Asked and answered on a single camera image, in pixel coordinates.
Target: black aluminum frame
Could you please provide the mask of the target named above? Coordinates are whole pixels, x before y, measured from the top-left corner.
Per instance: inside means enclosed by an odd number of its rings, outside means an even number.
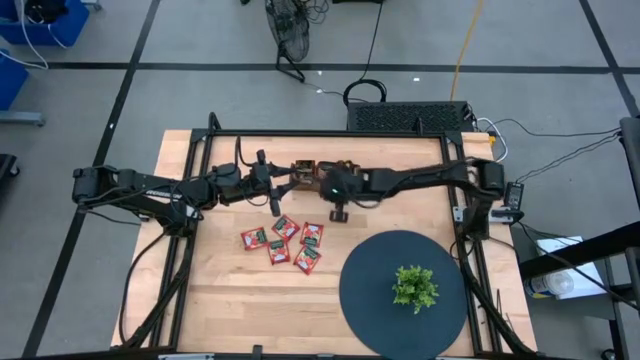
[[[209,159],[211,157],[211,150],[213,147],[213,141],[217,136],[275,136],[275,137],[344,137],[344,138],[360,138],[360,137],[370,137],[370,138],[423,138],[423,139],[436,139],[440,143],[441,155],[444,163],[451,161],[451,156],[449,154],[448,142],[451,141],[453,146],[455,147],[456,157],[458,159],[464,158],[464,149],[462,146],[462,137],[459,132],[446,132],[446,133],[422,133],[422,134],[414,134],[407,132],[348,132],[348,131],[298,131],[298,130],[222,130],[219,127],[217,121],[215,121],[216,126],[212,130],[210,129],[193,129],[189,150],[187,152],[187,159],[184,169],[183,177],[189,177],[192,174],[196,150],[200,143],[204,141],[204,151],[202,153],[201,165],[200,165],[200,174],[205,174],[207,172],[207,168],[209,166]],[[455,188],[453,186],[448,187],[449,193],[449,202],[451,206],[458,206],[458,199],[456,195]],[[465,200],[468,204],[470,204],[470,198],[468,196],[465,197]],[[466,252],[462,239],[459,238],[459,235],[456,231],[455,223],[452,220],[452,225],[454,226],[454,234],[456,236],[456,242],[458,244],[458,253],[463,254]],[[195,248],[195,239],[197,236],[197,227],[193,230],[193,235],[186,238],[185,245],[185,253],[193,254],[193,251],[187,251],[187,249],[193,250]],[[166,287],[171,280],[171,274],[173,273],[173,269],[175,268],[176,262],[176,254],[178,249],[178,243],[180,242],[179,238],[172,237],[169,249],[167,252],[167,259],[165,261],[164,271],[162,275],[162,283],[160,289],[160,295],[164,294],[166,291]],[[491,298],[491,286],[489,284],[489,277],[486,268],[486,262],[484,259],[484,253],[482,251],[481,244],[477,244],[474,247],[474,253],[476,256],[476,269],[478,272],[478,280],[486,292],[487,296]],[[189,267],[191,266],[191,258],[188,259]],[[181,323],[182,323],[182,315],[184,313],[185,306],[185,298],[186,298],[186,290],[188,287],[188,277],[187,280],[183,283],[180,291],[176,295],[176,305],[174,310],[173,321],[171,324],[171,332],[169,335],[169,344],[166,347],[167,350],[171,350],[170,352],[175,352],[178,347]],[[474,301],[474,295],[472,294],[469,287],[466,287],[466,296],[467,296],[467,308],[468,308],[468,316],[469,316],[469,324],[471,331],[471,342],[473,351],[475,354],[484,353],[485,350],[482,348],[482,343],[480,339],[480,324],[478,323],[476,306]],[[150,335],[150,347],[159,346],[160,343],[160,334],[162,332],[163,327],[163,317],[160,318],[156,326],[154,327],[151,335]],[[500,343],[500,336],[498,331],[490,319],[488,319],[489,326],[489,335],[492,344],[492,350],[494,352],[501,352],[502,347]],[[220,357],[229,357],[229,358],[251,358],[252,354],[219,354],[216,353],[216,358]],[[316,354],[312,355],[289,355],[287,357],[291,357],[292,359],[304,359],[304,358],[316,358]],[[348,356],[345,358],[349,359],[379,359],[380,357],[363,357],[363,356]]]

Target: blue bin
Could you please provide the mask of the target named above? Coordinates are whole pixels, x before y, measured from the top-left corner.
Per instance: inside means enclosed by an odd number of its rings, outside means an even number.
[[[0,51],[9,54],[8,50]],[[24,66],[0,55],[0,111],[9,109],[28,76]]]
[[[0,17],[14,18],[15,13],[6,3],[13,4],[13,0],[0,0]],[[66,0],[65,5],[69,9],[67,15],[62,15],[52,24],[25,24],[29,40],[33,45],[60,46],[55,39],[58,39],[64,46],[73,46],[80,36],[80,32],[89,18],[89,10],[80,0]],[[27,40],[22,32],[22,25],[19,21],[14,23],[0,23],[0,36],[7,42],[14,45],[26,45]]]

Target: white bottle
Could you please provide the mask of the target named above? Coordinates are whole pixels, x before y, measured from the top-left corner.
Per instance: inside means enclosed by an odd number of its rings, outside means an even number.
[[[542,299],[573,291],[573,278],[566,271],[558,271],[525,280],[523,285],[529,296],[534,299]]]

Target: black grill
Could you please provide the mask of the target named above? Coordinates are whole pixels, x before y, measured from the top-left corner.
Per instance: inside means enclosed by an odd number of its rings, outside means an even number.
[[[473,113],[465,101],[350,104],[347,129],[413,131],[418,118],[426,132],[473,131]]]

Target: wooden table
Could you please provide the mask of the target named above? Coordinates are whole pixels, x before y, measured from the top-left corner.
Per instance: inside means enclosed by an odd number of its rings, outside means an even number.
[[[189,137],[190,131],[165,132],[156,175],[182,178]],[[463,139],[467,156],[492,157],[487,134],[465,133]],[[235,137],[216,136],[210,164],[232,161],[234,141]],[[442,162],[439,142],[433,139],[243,137],[242,148],[249,162],[254,161],[257,150],[264,149],[267,160],[280,166],[295,160],[336,161],[347,154],[365,168],[402,170]],[[269,240],[277,239],[270,230],[276,219],[268,206],[237,203],[205,212],[196,238],[179,351],[248,353],[253,345],[260,344],[265,353],[372,355],[354,336],[340,309],[340,271],[351,250],[370,236],[393,229],[424,234],[445,249],[454,241],[445,187],[402,192],[374,210],[349,205],[347,224],[329,222],[332,204],[321,200],[317,193],[293,191],[280,207],[298,224],[308,221],[325,225],[319,248],[322,259],[313,273],[307,276],[290,263],[272,266],[264,248],[244,250],[240,238],[243,231],[264,226]],[[156,222],[143,224],[136,254],[160,233]],[[511,243],[505,225],[491,225],[491,235]],[[133,274],[125,319],[128,336],[156,302],[167,244],[168,241],[161,242],[149,251]],[[290,243],[290,252],[295,255],[299,248],[296,236]],[[500,289],[505,318],[524,343],[536,349],[513,250],[490,241],[485,241],[483,248],[494,301],[496,290]],[[170,326],[166,324],[173,316],[171,305],[165,316],[161,344],[168,339]],[[478,316],[479,323],[484,323],[480,328],[483,348],[490,349],[482,310],[478,310]],[[119,343],[115,334],[113,339],[114,344]],[[473,355],[468,320],[443,355]]]

